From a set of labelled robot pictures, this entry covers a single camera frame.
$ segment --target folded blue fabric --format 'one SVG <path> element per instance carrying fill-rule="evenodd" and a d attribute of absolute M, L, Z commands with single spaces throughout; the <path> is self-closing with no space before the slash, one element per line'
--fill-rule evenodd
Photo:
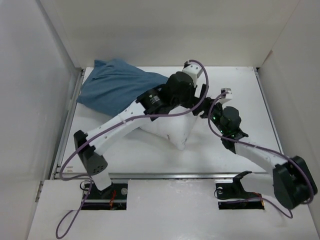
<path fill-rule="evenodd" d="M 112 117 L 125 110 L 139 95 L 168 78 L 145 72 L 121 59 L 94 61 L 94 69 L 81 87 L 77 102 Z"/>

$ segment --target white table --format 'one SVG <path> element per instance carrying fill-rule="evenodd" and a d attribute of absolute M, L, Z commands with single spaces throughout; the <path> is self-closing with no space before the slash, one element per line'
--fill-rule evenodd
<path fill-rule="evenodd" d="M 79 180 L 44 183 L 28 240 L 54 240 L 56 227 L 76 210 Z M 131 180 L 127 210 L 82 210 L 65 240 L 318 240 L 309 209 L 293 219 L 265 210 L 218 210 L 212 179 Z M 60 228 L 65 232 L 73 213 Z"/>
<path fill-rule="evenodd" d="M 182 67 L 140 67 L 169 77 Z M 242 118 L 241 129 L 262 146 L 279 150 L 275 133 L 264 99 L 252 67 L 207 67 L 209 75 L 208 97 L 215 98 L 221 88 L 231 88 L 233 100 L 228 104 L 237 108 Z M 93 69 L 88 67 L 84 80 Z M 204 74 L 198 80 L 199 94 Z M 110 118 L 77 104 L 72 125 L 67 136 L 63 163 L 75 150 L 73 134 L 94 129 Z M 176 149 L 167 140 L 136 129 L 115 143 L 104 154 L 110 173 L 121 174 L 232 174 L 245 170 L 264 171 L 249 160 L 226 150 L 220 139 L 208 128 L 207 120 L 197 122 L 186 142 L 184 151 Z M 64 173 L 85 173 L 78 156 L 68 164 Z"/>

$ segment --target white fabric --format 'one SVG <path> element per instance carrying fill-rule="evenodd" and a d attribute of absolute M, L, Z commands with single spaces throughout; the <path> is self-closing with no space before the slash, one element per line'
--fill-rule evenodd
<path fill-rule="evenodd" d="M 187 111 L 186 108 L 178 106 L 169 114 L 177 114 Z M 184 150 L 186 141 L 197 120 L 192 112 L 182 116 L 159 117 L 153 122 L 143 125 L 140 128 L 146 132 L 155 134 L 169 140 L 179 150 Z"/>

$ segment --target white panel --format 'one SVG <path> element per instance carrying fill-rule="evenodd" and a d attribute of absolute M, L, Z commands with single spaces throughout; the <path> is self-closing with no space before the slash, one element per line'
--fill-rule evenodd
<path fill-rule="evenodd" d="M 141 67 L 169 77 L 182 67 Z M 262 146 L 277 150 L 276 137 L 252 67 L 207 67 L 208 97 L 215 98 L 221 88 L 231 88 L 234 106 L 242 118 L 241 129 Z M 92 68 L 87 68 L 85 78 Z M 204 74 L 198 80 L 199 94 L 205 83 Z M 75 151 L 73 135 L 78 130 L 87 132 L 110 118 L 77 104 L 63 162 Z M 226 150 L 221 140 L 208 127 L 208 120 L 198 118 L 186 142 L 184 151 L 178 150 L 164 138 L 136 129 L 116 142 L 104 154 L 110 173 L 239 173 L 246 170 L 265 172 L 251 161 Z M 65 169 L 65 173 L 85 173 L 78 156 Z"/>
<path fill-rule="evenodd" d="M 320 1 L 301 0 L 259 73 L 285 153 L 320 187 Z M 320 197 L 310 206 L 320 232 Z"/>
<path fill-rule="evenodd" d="M 0 233 L 28 235 L 66 115 L 73 69 L 34 0 L 0 0 Z"/>
<path fill-rule="evenodd" d="M 45 181 L 28 240 L 55 239 L 61 218 L 80 205 L 79 184 Z M 293 210 L 293 219 L 268 203 L 265 210 L 218 210 L 214 190 L 212 179 L 129 181 L 127 210 L 82 210 L 65 239 L 318 240 L 305 205 Z M 60 235 L 71 217 L 62 223 Z"/>
<path fill-rule="evenodd" d="M 81 67 L 259 67 L 299 0 L 53 0 Z"/>

